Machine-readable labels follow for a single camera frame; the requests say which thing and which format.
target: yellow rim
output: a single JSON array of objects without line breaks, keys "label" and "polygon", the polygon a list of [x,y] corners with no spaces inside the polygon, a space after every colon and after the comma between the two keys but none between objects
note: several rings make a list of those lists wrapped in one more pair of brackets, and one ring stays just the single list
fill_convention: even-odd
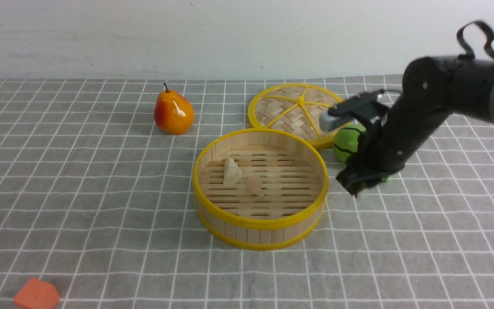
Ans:
[{"label": "yellow rim", "polygon": [[[232,215],[231,213],[218,208],[218,206],[216,206],[214,203],[209,201],[209,199],[202,192],[202,188],[199,185],[199,180],[196,172],[199,169],[201,158],[209,149],[211,149],[212,146],[214,146],[219,141],[230,138],[234,135],[239,135],[241,133],[249,133],[249,132],[267,132],[267,133],[286,135],[288,137],[296,139],[300,143],[303,143],[304,146],[308,147],[308,149],[316,156],[319,164],[323,166],[323,173],[325,178],[321,193],[318,195],[314,203],[312,203],[306,209],[286,218],[256,220],[250,218],[242,218],[237,215]],[[296,223],[299,223],[300,221],[303,221],[307,219],[309,216],[313,215],[313,213],[317,211],[318,207],[320,206],[323,207],[322,203],[325,202],[325,196],[327,195],[327,191],[329,188],[329,175],[327,173],[327,168],[325,168],[325,162],[323,162],[323,158],[321,157],[319,152],[317,152],[317,150],[315,150],[309,143],[290,133],[261,127],[261,128],[243,129],[243,130],[231,132],[212,141],[212,143],[210,143],[207,147],[205,147],[205,149],[203,149],[203,151],[196,159],[196,164],[194,165],[194,172],[193,172],[193,183],[194,183],[194,194],[196,194],[196,197],[200,199],[202,206],[205,207],[205,209],[207,209],[215,217],[221,219],[222,221],[236,225],[238,227],[245,227],[247,229],[270,230],[270,229],[281,229],[283,227],[295,225]]]},{"label": "yellow rim", "polygon": [[[322,88],[320,86],[310,85],[310,84],[302,84],[302,83],[292,83],[292,84],[276,85],[276,86],[273,86],[273,87],[270,87],[270,88],[267,88],[267,89],[261,91],[249,103],[249,108],[247,109],[247,117],[249,118],[249,124],[251,125],[251,127],[256,128],[256,129],[267,129],[267,127],[269,125],[272,125],[273,124],[274,121],[271,121],[266,126],[263,126],[262,124],[260,124],[259,120],[256,118],[255,107],[256,107],[257,102],[261,98],[273,98],[273,97],[276,98],[276,96],[267,96],[266,94],[268,94],[269,92],[272,92],[274,90],[277,90],[279,88],[285,88],[285,87],[304,87],[304,92],[302,93],[301,96],[304,96],[304,94],[306,93],[306,91],[309,88],[313,88],[313,89],[319,90],[321,92],[324,92],[326,94],[329,94],[329,96],[331,96],[333,99],[337,100],[337,102],[339,102],[339,103],[342,103],[343,102],[343,99],[340,96],[337,96],[337,94],[331,92],[330,90],[327,90],[325,88]],[[287,97],[283,97],[283,99],[285,99],[285,100],[291,100],[293,102],[296,102],[295,99],[291,99],[291,98],[287,98]],[[306,102],[305,104],[308,104],[308,105],[315,104],[315,105],[320,105],[320,106],[324,106],[324,107],[331,107],[330,105],[325,104],[325,103],[309,103],[309,102]],[[282,117],[284,114],[288,113],[289,111],[292,110],[293,107],[296,107],[296,106],[298,106],[297,103],[294,106],[292,106],[291,108],[289,108],[286,111],[284,111],[283,113],[281,113],[280,115],[276,116],[275,120],[277,120],[279,117]],[[301,108],[303,109],[304,113],[306,113],[306,117],[308,117],[308,120],[312,124],[312,127],[314,128],[314,131],[316,132],[316,134],[319,137],[320,136],[320,133],[314,127],[314,123],[313,123],[312,119],[310,118],[310,114],[306,111],[306,108],[304,108],[304,106],[301,106]],[[330,135],[325,136],[325,137],[319,137],[318,139],[310,139],[310,140],[308,140],[306,142],[309,145],[311,145],[312,147],[314,147],[315,149],[326,149],[326,148],[330,148],[330,147],[333,146],[333,137],[334,137],[334,135],[333,134],[330,134]]]},{"label": "yellow rim", "polygon": [[279,244],[249,244],[247,242],[242,242],[242,241],[238,241],[238,240],[235,240],[235,239],[231,239],[229,237],[226,237],[225,235],[222,235],[218,231],[214,230],[211,227],[211,225],[209,225],[207,223],[207,221],[205,221],[205,219],[199,213],[198,206],[196,205],[196,212],[198,213],[198,218],[203,223],[203,225],[205,226],[205,228],[211,234],[213,234],[214,237],[217,237],[222,242],[225,242],[226,244],[231,245],[231,246],[234,246],[234,247],[237,247],[237,248],[241,248],[241,249],[245,249],[245,250],[257,250],[257,251],[268,251],[268,250],[283,249],[283,248],[287,248],[287,247],[292,246],[292,245],[296,244],[297,242],[301,241],[302,239],[304,239],[305,237],[307,237],[308,234],[310,234],[317,227],[319,221],[321,220],[321,216],[323,215],[323,211],[324,210],[325,209],[322,209],[321,213],[317,217],[317,219],[314,222],[314,224],[312,224],[312,226],[310,226],[306,231],[304,231],[302,234],[300,234],[299,236],[297,236],[297,237],[295,237],[293,239],[290,239],[290,240],[284,241],[284,242],[280,242]]}]

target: white wall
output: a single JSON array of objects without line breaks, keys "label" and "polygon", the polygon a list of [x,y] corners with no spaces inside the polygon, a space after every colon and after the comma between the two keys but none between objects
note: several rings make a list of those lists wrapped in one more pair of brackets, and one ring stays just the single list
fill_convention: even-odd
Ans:
[{"label": "white wall", "polygon": [[401,73],[459,53],[457,29],[480,18],[494,28],[493,0],[0,0],[0,78]]}]

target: grid pattern tablecloth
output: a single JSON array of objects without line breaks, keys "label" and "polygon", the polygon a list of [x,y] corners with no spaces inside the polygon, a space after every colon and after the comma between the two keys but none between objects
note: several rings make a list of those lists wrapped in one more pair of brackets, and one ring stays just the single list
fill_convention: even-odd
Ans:
[{"label": "grid pattern tablecloth", "polygon": [[[66,309],[494,309],[494,127],[458,115],[358,200],[322,151],[329,207],[300,244],[210,236],[193,162],[282,82],[168,81],[197,112],[172,137],[153,121],[163,81],[0,81],[0,309],[31,277]],[[347,97],[401,76],[301,82]]]}]

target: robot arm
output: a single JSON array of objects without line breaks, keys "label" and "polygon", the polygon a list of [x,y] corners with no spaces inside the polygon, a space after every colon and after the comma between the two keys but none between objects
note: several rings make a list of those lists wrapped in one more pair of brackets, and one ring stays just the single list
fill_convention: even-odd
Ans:
[{"label": "robot arm", "polygon": [[[492,60],[475,59],[465,42],[463,31],[471,24],[486,34],[484,48]],[[378,90],[358,94],[320,115],[320,127],[325,131],[353,119],[366,128],[357,152],[337,175],[351,195],[357,196],[364,188],[403,170],[406,161],[452,113],[494,124],[494,33],[478,20],[459,29],[457,40],[465,54],[423,57],[407,66],[403,93],[391,108],[377,101],[390,90]]]}]

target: dumpling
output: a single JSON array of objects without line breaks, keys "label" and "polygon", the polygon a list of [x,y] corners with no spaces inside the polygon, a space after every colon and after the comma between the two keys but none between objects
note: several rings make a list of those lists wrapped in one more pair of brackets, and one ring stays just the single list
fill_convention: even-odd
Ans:
[{"label": "dumpling", "polygon": [[241,180],[243,172],[232,158],[228,158],[224,163],[224,186],[233,186]]},{"label": "dumpling", "polygon": [[254,195],[265,196],[264,190],[262,189],[262,181],[256,174],[252,174],[247,178],[247,189]]}]

